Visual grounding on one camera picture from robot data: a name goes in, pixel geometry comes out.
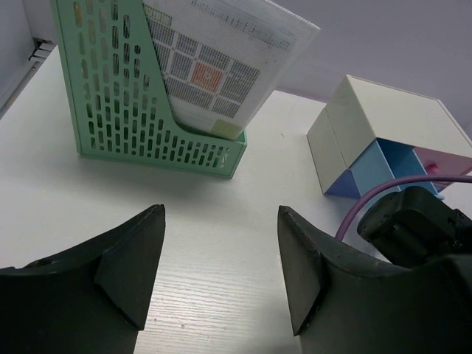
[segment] white drawer organizer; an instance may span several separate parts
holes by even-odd
[[[326,194],[359,198],[394,178],[472,170],[472,141],[441,101],[349,75],[308,141]],[[420,185],[434,194],[447,187]]]

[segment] table surface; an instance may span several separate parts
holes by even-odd
[[[323,107],[274,92],[247,130],[232,180],[84,159],[55,50],[0,120],[0,268],[25,266],[164,204],[164,248],[135,353],[300,353],[278,206],[333,235],[353,204],[319,187],[305,134]],[[464,207],[468,199],[454,188]],[[353,233],[347,242],[374,252]]]

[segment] purple cable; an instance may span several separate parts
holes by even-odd
[[[358,212],[361,211],[362,207],[367,204],[367,202],[375,197],[378,193],[383,192],[392,187],[399,186],[401,184],[416,183],[416,182],[462,182],[462,183],[472,183],[472,176],[457,176],[457,175],[421,175],[421,176],[407,176],[392,181],[388,181],[378,185],[377,187],[372,188],[369,192],[364,194],[357,203],[351,208],[347,213],[346,217],[342,221],[339,229],[334,237],[337,240],[343,241],[344,236],[346,235],[347,229],[349,229],[350,224],[353,222],[355,216]]]

